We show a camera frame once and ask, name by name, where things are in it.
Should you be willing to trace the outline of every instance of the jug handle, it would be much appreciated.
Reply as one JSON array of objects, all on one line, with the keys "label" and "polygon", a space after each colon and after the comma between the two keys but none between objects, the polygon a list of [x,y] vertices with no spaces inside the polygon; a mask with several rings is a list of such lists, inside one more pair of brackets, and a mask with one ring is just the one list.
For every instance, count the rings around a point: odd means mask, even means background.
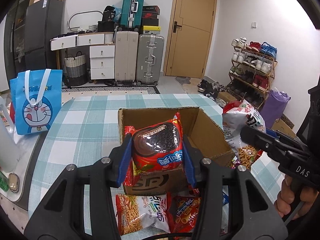
[{"label": "jug handle", "polygon": [[10,129],[9,129],[9,134],[12,136],[13,138],[13,134],[14,134],[14,124],[11,120],[11,117],[9,116],[9,113],[7,111],[7,107],[5,106],[5,101],[2,97],[0,97],[0,109],[2,109],[2,112],[4,113],[4,117],[7,119]]}]

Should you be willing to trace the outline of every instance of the doraemon character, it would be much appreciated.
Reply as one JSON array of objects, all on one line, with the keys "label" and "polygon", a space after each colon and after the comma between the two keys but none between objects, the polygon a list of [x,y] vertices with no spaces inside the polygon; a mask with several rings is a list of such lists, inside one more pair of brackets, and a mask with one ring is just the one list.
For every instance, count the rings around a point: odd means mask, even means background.
[{"label": "doraemon character", "polygon": [[[30,100],[37,100],[38,95],[30,96]],[[24,121],[29,125],[28,133],[47,131],[50,129],[49,122],[52,118],[52,106],[49,100],[42,97],[42,100],[35,106],[30,105],[26,100],[23,104],[22,114]]]}]

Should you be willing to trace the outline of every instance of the human hand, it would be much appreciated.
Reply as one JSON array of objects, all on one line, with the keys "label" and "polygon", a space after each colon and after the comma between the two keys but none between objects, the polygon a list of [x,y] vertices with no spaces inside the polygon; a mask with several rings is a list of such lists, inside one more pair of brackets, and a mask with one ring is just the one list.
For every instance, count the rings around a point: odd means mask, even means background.
[{"label": "human hand", "polygon": [[[294,193],[290,189],[290,185],[292,182],[292,178],[288,175],[284,176],[284,180],[282,181],[281,191],[278,194],[277,200],[273,204],[278,211],[280,217],[282,218],[284,215],[287,215],[291,211],[290,204],[294,200]],[[293,217],[293,220],[304,216],[308,213],[310,208],[312,207],[314,201],[316,200],[319,192],[316,189],[305,186],[300,194],[300,200],[305,202],[301,209],[297,214]]]}]

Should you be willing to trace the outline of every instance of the refrigerator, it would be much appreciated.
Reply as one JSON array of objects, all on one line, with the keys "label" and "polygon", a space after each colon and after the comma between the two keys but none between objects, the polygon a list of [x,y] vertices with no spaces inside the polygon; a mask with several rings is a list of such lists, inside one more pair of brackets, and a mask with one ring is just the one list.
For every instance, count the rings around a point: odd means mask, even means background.
[{"label": "refrigerator", "polygon": [[63,1],[40,0],[27,8],[25,61],[27,70],[57,69],[50,40],[61,34]]}]

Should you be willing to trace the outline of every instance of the beige suitcase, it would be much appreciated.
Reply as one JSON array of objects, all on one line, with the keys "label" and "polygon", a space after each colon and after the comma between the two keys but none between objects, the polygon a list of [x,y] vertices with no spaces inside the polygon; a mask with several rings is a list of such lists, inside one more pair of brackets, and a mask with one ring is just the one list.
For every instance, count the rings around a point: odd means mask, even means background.
[{"label": "beige suitcase", "polygon": [[134,81],[136,77],[137,32],[116,33],[115,80]]}]

